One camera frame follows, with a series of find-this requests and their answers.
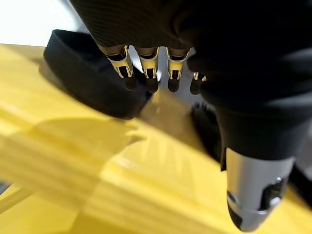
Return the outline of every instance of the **carbon fiber texture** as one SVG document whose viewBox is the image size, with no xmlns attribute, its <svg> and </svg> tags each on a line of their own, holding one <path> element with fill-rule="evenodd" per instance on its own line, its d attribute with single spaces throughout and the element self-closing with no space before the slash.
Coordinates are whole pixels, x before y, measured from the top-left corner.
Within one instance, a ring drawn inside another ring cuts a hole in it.
<svg viewBox="0 0 312 234">
<path fill-rule="evenodd" d="M 130 44 L 149 48 L 187 48 L 170 29 L 159 23 L 160 5 L 154 0 L 71 0 L 97 44 L 110 47 Z"/>
</svg>

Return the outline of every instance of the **black fingertip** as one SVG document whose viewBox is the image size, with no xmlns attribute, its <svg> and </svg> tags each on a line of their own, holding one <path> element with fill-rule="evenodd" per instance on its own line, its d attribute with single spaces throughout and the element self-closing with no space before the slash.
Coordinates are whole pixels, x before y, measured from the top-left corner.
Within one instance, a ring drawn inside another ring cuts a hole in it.
<svg viewBox="0 0 312 234">
<path fill-rule="evenodd" d="M 168 89 L 170 92 L 175 93 L 179 90 L 180 80 L 178 79 L 169 79 L 168 80 Z"/>
<path fill-rule="evenodd" d="M 147 90 L 150 93 L 155 93 L 158 90 L 158 81 L 157 78 L 146 79 Z"/>
<path fill-rule="evenodd" d="M 192 83 L 190 86 L 190 92 L 193 95 L 198 95 L 200 93 L 200 87 L 203 81 L 192 79 Z"/>
<path fill-rule="evenodd" d="M 132 91 L 137 86 L 137 79 L 132 77 L 126 77 L 125 80 L 125 87 L 128 91 Z"/>
</svg>

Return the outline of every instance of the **white wall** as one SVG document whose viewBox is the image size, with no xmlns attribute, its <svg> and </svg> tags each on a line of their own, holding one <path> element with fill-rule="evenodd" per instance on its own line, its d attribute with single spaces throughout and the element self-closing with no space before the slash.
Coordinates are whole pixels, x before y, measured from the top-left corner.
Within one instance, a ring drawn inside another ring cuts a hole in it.
<svg viewBox="0 0 312 234">
<path fill-rule="evenodd" d="M 46 46 L 53 29 L 81 25 L 68 0 L 0 0 L 0 43 Z"/>
</svg>

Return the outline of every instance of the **black strap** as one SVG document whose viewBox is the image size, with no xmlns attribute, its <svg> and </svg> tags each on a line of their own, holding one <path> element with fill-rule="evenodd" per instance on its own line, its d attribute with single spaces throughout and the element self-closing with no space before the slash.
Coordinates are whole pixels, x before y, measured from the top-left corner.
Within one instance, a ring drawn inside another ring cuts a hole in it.
<svg viewBox="0 0 312 234">
<path fill-rule="evenodd" d="M 44 59 L 69 95 L 112 117 L 136 117 L 151 97 L 144 86 L 144 75 L 135 67 L 133 75 L 138 86 L 127 91 L 122 78 L 88 34 L 54 30 Z"/>
</svg>

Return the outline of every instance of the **yellow table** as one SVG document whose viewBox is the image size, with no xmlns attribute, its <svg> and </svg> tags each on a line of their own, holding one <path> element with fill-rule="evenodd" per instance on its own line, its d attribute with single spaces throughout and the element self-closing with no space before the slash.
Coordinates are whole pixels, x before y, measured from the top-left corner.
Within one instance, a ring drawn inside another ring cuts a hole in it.
<svg viewBox="0 0 312 234">
<path fill-rule="evenodd" d="M 120 121 L 46 79 L 44 48 L 0 45 L 1 234 L 235 234 L 226 172 L 204 154 L 188 108 L 158 91 Z M 257 234 L 311 234 L 287 190 Z"/>
</svg>

